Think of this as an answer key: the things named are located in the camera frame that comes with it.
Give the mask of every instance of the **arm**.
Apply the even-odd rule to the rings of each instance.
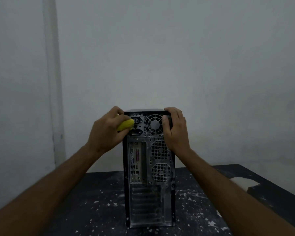
[[[247,194],[201,159],[189,146],[186,119],[177,108],[165,108],[171,113],[170,129],[163,116],[167,146],[189,169],[210,201],[236,236],[295,235],[295,227]]]
[[[117,132],[118,125],[127,119],[114,107],[97,120],[77,153],[0,210],[0,235],[38,235],[91,165],[129,132]]]

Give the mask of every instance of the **finger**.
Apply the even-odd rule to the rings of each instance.
[[[176,112],[177,112],[177,114],[178,114],[178,117],[179,117],[179,119],[182,119],[182,118],[183,118],[182,111],[181,111],[180,109],[178,109],[178,108],[173,108],[173,109],[175,109],[175,110],[176,110]]]
[[[173,119],[173,125],[179,122],[178,113],[174,108],[164,108],[164,110],[170,113],[171,119]]]
[[[106,115],[110,118],[114,118],[117,114],[124,114],[124,112],[121,108],[114,106]]]
[[[166,115],[162,116],[162,125],[163,125],[163,130],[164,130],[164,136],[170,136],[171,135],[171,130],[169,126],[169,120]]]
[[[130,117],[127,116],[127,115],[124,115],[124,114],[118,115],[117,117],[115,117],[115,118],[113,119],[113,121],[114,121],[114,126],[115,126],[115,127],[118,127],[122,122],[124,122],[124,121],[126,121],[126,120],[128,120],[128,119],[130,119]]]
[[[117,144],[121,143],[122,139],[129,133],[129,131],[130,131],[130,128],[127,128],[117,134],[117,137],[116,137],[118,142]]]

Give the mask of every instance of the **forearm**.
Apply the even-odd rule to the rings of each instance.
[[[295,228],[212,168],[194,151],[178,155],[233,234],[295,235]]]
[[[100,157],[83,146],[0,210],[0,235],[38,235],[56,207]]]

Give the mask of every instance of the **yellow sponge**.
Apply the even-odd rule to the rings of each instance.
[[[134,125],[134,120],[133,119],[128,119],[128,120],[122,122],[118,126],[117,131],[122,131],[122,130],[125,130],[127,128],[131,128],[132,129],[133,125]]]

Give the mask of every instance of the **power supply unit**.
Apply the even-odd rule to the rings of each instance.
[[[126,226],[175,225],[175,154],[164,141],[162,109],[132,109],[133,129],[123,139]]]

